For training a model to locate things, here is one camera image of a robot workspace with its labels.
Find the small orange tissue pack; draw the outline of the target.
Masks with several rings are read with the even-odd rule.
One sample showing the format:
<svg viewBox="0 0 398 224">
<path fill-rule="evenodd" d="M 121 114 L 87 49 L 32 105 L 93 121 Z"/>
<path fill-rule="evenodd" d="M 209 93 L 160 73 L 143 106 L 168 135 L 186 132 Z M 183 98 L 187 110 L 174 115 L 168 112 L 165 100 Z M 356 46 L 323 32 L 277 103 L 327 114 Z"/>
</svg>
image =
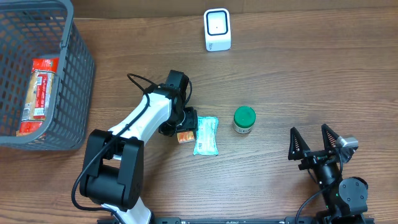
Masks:
<svg viewBox="0 0 398 224">
<path fill-rule="evenodd" d="M 177 134 L 177 140 L 180 144 L 195 141 L 195 133 L 193 131 L 186 131 Z"/>
</svg>

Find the grey plastic mesh basket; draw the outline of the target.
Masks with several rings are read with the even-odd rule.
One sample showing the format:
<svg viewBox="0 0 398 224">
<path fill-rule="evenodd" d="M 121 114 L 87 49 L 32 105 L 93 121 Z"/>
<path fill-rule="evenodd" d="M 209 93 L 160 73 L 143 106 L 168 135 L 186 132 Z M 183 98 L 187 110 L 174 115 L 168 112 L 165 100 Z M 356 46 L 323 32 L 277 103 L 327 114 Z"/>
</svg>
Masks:
<svg viewBox="0 0 398 224">
<path fill-rule="evenodd" d="M 73 18 L 70 1 L 1 1 L 2 147 L 66 151 L 83 144 L 95 61 Z M 36 132 L 17 136 L 33 60 L 54 57 L 49 113 Z"/>
</svg>

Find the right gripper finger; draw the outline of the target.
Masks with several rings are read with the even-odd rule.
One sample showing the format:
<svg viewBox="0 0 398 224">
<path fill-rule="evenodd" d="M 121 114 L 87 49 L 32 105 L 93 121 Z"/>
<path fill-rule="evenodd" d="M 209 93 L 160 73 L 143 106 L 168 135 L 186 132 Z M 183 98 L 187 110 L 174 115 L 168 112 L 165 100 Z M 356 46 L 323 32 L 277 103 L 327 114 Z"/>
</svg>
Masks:
<svg viewBox="0 0 398 224">
<path fill-rule="evenodd" d="M 339 135 L 336 134 L 327 124 L 321 126 L 324 150 L 329 151 L 336 147 L 336 140 Z"/>
<path fill-rule="evenodd" d="M 306 157 L 306 154 L 310 152 L 310 148 L 301 137 L 296 127 L 290 129 L 290 146 L 288 160 L 301 160 Z"/>
</svg>

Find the red cracker sleeve package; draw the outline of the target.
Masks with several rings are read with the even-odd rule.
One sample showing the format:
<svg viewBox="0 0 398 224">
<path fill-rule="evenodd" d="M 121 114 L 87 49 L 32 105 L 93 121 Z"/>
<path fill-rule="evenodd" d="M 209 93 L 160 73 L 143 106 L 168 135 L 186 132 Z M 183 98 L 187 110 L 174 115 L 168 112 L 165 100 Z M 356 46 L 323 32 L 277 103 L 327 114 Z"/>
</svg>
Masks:
<svg viewBox="0 0 398 224">
<path fill-rule="evenodd" d="M 21 123 L 16 136 L 34 133 L 43 125 L 50 104 L 59 58 L 34 58 Z"/>
</svg>

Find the green lid jar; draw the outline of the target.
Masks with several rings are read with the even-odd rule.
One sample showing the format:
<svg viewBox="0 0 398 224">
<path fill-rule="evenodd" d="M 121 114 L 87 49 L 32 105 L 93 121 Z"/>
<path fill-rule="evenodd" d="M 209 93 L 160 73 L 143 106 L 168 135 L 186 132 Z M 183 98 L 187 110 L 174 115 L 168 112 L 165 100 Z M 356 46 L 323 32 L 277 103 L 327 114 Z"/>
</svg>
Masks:
<svg viewBox="0 0 398 224">
<path fill-rule="evenodd" d="M 239 134 L 249 133 L 256 121 L 255 111 L 248 106 L 241 106 L 234 112 L 233 128 Z"/>
</svg>

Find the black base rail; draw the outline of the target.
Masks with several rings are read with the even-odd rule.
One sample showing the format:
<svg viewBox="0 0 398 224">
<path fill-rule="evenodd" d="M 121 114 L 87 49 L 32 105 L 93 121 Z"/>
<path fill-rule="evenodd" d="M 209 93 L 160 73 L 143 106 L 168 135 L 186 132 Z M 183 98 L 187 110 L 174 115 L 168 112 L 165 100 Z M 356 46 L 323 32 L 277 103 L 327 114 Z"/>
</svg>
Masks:
<svg viewBox="0 0 398 224">
<path fill-rule="evenodd" d="M 178 217 L 157 217 L 150 223 L 156 224 L 294 224 L 295 217 L 285 217 L 279 219 L 180 219 Z M 116 218 L 97 220 L 98 224 L 119 223 Z M 301 217 L 299 224 L 319 223 L 312 217 Z M 365 218 L 365 223 L 374 224 L 373 218 Z"/>
</svg>

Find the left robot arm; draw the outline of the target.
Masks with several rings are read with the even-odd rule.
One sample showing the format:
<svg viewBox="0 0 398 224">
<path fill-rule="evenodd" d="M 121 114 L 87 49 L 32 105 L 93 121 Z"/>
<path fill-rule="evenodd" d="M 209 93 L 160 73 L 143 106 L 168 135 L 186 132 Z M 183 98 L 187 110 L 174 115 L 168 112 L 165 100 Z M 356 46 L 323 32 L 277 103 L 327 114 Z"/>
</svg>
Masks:
<svg viewBox="0 0 398 224">
<path fill-rule="evenodd" d="M 156 222 L 141 199 L 144 147 L 155 132 L 172 137 L 198 129 L 197 111 L 187 105 L 192 83 L 183 72 L 171 70 L 165 83 L 151 82 L 141 91 L 141 102 L 123 121 L 88 136 L 71 192 L 77 209 L 109 212 L 110 223 Z"/>
</svg>

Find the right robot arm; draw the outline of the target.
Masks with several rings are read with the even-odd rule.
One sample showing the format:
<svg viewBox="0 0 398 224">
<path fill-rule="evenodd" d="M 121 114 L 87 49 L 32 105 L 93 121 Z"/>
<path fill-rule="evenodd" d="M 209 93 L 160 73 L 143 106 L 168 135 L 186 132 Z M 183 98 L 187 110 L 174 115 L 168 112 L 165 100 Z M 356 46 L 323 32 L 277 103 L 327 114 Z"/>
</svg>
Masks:
<svg viewBox="0 0 398 224">
<path fill-rule="evenodd" d="M 368 183 L 360 177 L 343 177 L 343 167 L 359 147 L 354 136 L 343 137 L 328 125 L 321 126 L 324 149 L 311 151 L 297 128 L 290 129 L 288 160 L 300 161 L 298 168 L 309 173 L 319 191 L 308 198 L 298 209 L 294 223 L 373 223 L 366 219 Z M 303 209 L 321 195 L 326 209 L 314 217 L 301 218 Z"/>
</svg>

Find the teal wet wipes pack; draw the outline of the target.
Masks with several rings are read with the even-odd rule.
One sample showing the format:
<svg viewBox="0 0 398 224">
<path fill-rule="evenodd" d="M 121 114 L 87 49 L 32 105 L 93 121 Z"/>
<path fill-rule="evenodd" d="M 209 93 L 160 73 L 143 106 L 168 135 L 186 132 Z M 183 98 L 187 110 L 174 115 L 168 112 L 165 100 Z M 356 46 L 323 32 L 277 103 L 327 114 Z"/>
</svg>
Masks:
<svg viewBox="0 0 398 224">
<path fill-rule="evenodd" d="M 217 117 L 199 117 L 198 130 L 196 131 L 196 141 L 193 155 L 217 156 L 216 132 L 218 129 Z"/>
</svg>

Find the white barcode scanner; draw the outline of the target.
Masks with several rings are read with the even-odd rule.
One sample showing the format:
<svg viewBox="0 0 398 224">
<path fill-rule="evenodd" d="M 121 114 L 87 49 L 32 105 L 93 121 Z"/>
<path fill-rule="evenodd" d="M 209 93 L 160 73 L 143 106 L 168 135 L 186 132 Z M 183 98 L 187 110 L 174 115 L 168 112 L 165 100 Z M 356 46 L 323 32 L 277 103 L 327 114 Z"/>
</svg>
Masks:
<svg viewBox="0 0 398 224">
<path fill-rule="evenodd" d="M 203 15 L 203 20 L 206 50 L 229 50 L 232 43 L 229 11 L 225 8 L 208 9 Z"/>
</svg>

